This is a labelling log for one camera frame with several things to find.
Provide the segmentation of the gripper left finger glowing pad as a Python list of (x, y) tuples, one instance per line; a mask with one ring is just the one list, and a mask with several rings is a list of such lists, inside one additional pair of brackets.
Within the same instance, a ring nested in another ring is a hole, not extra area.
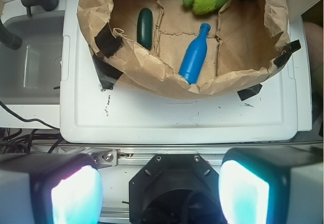
[(1, 156), (1, 223), (98, 223), (103, 183), (87, 154)]

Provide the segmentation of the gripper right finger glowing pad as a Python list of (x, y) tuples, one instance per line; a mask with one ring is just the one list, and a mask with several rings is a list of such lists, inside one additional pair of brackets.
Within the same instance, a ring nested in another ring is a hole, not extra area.
[(231, 148), (218, 189), (229, 223), (323, 223), (323, 148)]

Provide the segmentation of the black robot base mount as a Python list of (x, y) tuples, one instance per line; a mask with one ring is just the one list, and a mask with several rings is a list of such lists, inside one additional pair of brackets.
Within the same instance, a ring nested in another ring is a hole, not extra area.
[(227, 223), (219, 174), (199, 154), (157, 154), (129, 181), (131, 223)]

